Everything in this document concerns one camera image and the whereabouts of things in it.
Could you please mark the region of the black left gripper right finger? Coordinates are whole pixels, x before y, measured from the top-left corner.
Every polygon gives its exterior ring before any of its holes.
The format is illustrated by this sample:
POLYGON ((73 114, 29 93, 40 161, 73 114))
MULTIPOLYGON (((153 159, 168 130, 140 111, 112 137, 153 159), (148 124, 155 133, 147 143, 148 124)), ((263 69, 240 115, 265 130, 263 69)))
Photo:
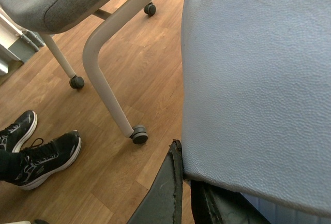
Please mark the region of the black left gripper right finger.
POLYGON ((239 192, 193 180, 190 188, 195 223, 269 223, 239 192))

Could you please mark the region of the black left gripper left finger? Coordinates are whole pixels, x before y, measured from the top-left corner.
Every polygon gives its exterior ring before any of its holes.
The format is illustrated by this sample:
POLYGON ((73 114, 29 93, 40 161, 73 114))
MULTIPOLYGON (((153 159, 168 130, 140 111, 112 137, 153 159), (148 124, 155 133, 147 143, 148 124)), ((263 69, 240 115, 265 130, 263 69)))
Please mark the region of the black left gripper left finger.
POLYGON ((182 199, 182 145, 173 140, 151 188, 127 222, 181 223, 182 199))

